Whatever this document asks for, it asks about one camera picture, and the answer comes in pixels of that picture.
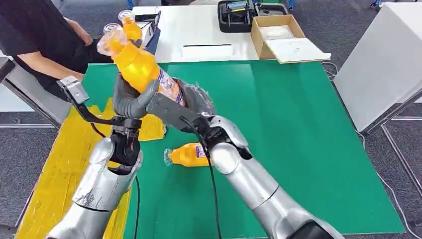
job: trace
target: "cable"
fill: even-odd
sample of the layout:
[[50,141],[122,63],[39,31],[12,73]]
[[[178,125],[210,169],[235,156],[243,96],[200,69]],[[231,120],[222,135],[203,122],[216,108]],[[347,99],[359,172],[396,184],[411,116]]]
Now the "cable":
[[106,136],[103,134],[103,133],[101,133],[98,129],[97,129],[97,127],[95,127],[95,124],[94,123],[90,123],[90,125],[91,125],[91,127],[93,128],[93,130],[97,133],[97,134],[99,134],[101,137],[103,137],[103,138],[105,138]]
[[[93,128],[93,130],[97,133],[97,134],[99,134],[101,137],[103,137],[103,138],[105,138],[106,136],[103,134],[103,133],[101,133],[98,129],[97,129],[97,127],[95,126],[95,124],[94,123],[90,123],[90,125],[91,125],[91,127]],[[137,194],[138,194],[138,207],[137,207],[137,209],[136,209],[136,223],[135,223],[135,239],[138,237],[138,223],[139,223],[139,210],[140,210],[140,208],[139,208],[139,204],[140,204],[140,193],[139,193],[139,181],[138,181],[138,176],[135,176],[135,181],[136,181],[136,187],[137,187],[137,189],[138,189],[138,192],[137,192]]]
[[400,205],[399,205],[399,200],[397,200],[397,197],[396,197],[396,193],[394,193],[394,190],[390,187],[390,185],[388,185],[387,183],[386,183],[386,181],[384,181],[384,179],[378,174],[378,172],[377,172],[377,175],[378,175],[378,177],[381,179],[381,181],[384,183],[384,185],[385,186],[387,186],[387,188],[388,189],[390,189],[390,191],[391,191],[391,193],[393,194],[393,197],[394,197],[394,201],[396,202],[396,205],[397,205],[397,208],[399,209],[399,211],[400,211],[400,213],[402,214],[402,217],[403,217],[403,221],[405,221],[405,225],[406,225],[406,228],[408,229],[408,231],[410,232],[410,234],[412,234],[414,237],[416,237],[417,239],[422,239],[421,237],[419,237],[418,235],[416,235],[411,229],[410,229],[410,227],[409,227],[409,224],[408,224],[408,220],[406,219],[406,216],[405,216],[405,213],[403,212],[403,209],[402,209],[402,207],[400,207]]
[[187,120],[183,116],[180,117],[180,119],[183,122],[185,122],[192,129],[192,131],[195,133],[195,135],[198,137],[199,142],[200,142],[202,148],[204,149],[205,156],[207,157],[208,167],[210,168],[210,175],[211,175],[211,182],[212,182],[212,190],[214,192],[215,226],[217,227],[218,239],[221,239],[222,237],[221,237],[220,222],[219,222],[220,220],[218,218],[217,188],[215,186],[214,171],[213,171],[212,166],[211,166],[211,157],[210,157],[210,153],[208,152],[208,149],[207,149],[207,144],[205,143],[204,138],[199,134],[199,132],[197,131],[197,129],[189,122],[189,120]]
[[141,27],[141,29],[144,29],[144,27],[146,27],[146,26],[150,25],[153,21],[154,21],[154,20],[151,20],[151,21],[145,21],[145,22],[148,22],[148,23],[147,23],[147,24],[145,24],[145,25],[143,25],[143,26]]
[[[362,144],[363,144],[363,149],[365,149],[365,137],[361,134],[361,133],[359,133],[357,130],[355,130],[356,131],[356,133],[359,135],[359,136],[361,136],[362,137]],[[388,189],[390,189],[390,191],[391,191],[391,193],[393,194],[393,198],[394,198],[394,201],[395,201],[395,203],[396,203],[396,205],[397,205],[397,208],[399,209],[399,211],[400,211],[400,214],[402,214],[402,217],[403,217],[403,221],[405,222],[405,225],[406,225],[406,228],[407,228],[407,230],[408,230],[408,232],[410,233],[410,234],[412,234],[414,237],[416,237],[417,239],[422,239],[421,237],[419,237],[418,235],[416,235],[411,229],[410,229],[410,227],[409,227],[409,224],[408,224],[408,220],[406,219],[406,216],[405,216],[405,213],[403,212],[403,209],[402,209],[402,207],[400,206],[400,204],[399,204],[399,200],[397,199],[397,197],[396,197],[396,193],[394,192],[394,190],[393,190],[393,188],[392,187],[390,187],[390,185],[388,185],[388,183],[381,177],[381,175],[378,173],[378,172],[376,172],[377,173],[377,175],[378,175],[378,177],[381,179],[381,182],[383,182],[383,184],[388,188]]]
[[136,223],[135,223],[135,239],[137,239],[138,238],[138,223],[139,223],[139,210],[140,210],[140,208],[139,208],[139,205],[140,205],[140,198],[141,198],[141,196],[140,196],[140,193],[139,193],[139,181],[138,181],[138,176],[136,176],[135,177],[135,181],[136,181],[136,187],[137,187],[137,189],[138,189],[138,207],[137,207],[137,209],[136,209]]

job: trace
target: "black shirt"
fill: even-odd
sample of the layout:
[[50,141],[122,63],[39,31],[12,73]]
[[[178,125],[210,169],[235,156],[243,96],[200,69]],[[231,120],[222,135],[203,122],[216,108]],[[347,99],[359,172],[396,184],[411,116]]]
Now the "black shirt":
[[85,73],[88,67],[85,43],[51,0],[0,0],[0,49],[47,90],[57,88],[56,79],[32,70],[16,55],[39,51],[77,72]]

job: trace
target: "person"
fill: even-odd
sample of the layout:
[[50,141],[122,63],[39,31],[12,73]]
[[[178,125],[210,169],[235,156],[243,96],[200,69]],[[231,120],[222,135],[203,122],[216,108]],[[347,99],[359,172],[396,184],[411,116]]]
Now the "person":
[[51,0],[1,0],[0,49],[42,87],[66,100],[57,80],[84,77],[88,63],[112,63],[97,52],[97,40],[63,17]]

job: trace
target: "floor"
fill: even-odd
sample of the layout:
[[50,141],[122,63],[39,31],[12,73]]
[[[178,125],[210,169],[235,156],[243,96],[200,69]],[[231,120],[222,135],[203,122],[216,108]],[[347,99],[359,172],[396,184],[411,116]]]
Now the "floor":
[[[102,28],[117,21],[117,13],[127,8],[125,0],[53,0],[62,14],[76,20],[93,38]],[[160,0],[138,0],[137,5],[158,5]],[[173,1],[186,4],[186,1]],[[322,51],[332,53],[332,62],[341,66],[376,15],[370,0],[296,0],[293,15],[305,35]],[[422,104],[413,104],[405,116],[422,116]],[[0,122],[43,122],[34,113],[0,114]],[[422,180],[422,121],[387,124],[403,155]],[[0,128],[0,225],[14,226],[36,182],[57,131],[47,129]],[[408,221],[422,219],[422,199],[400,164],[380,128],[366,137],[366,151],[379,174],[394,189]],[[393,201],[391,191],[386,188]],[[422,228],[413,228],[422,236]],[[405,239],[410,234],[349,235],[347,238]]]

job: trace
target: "person's arm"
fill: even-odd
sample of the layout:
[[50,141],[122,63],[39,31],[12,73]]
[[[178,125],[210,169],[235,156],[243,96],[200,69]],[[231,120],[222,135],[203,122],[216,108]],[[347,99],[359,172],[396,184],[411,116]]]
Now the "person's arm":
[[68,76],[74,76],[79,81],[82,81],[82,78],[84,77],[84,74],[82,73],[72,71],[60,65],[59,63],[56,63],[48,58],[43,57],[39,51],[21,54],[17,56],[33,70],[56,78],[58,80],[61,80]]
[[91,45],[93,39],[92,37],[87,33],[87,31],[85,31],[80,25],[79,23],[70,20],[66,17],[64,17],[64,19],[67,21],[67,23],[73,28],[73,30],[75,31],[75,33],[84,41],[85,46],[89,46]]

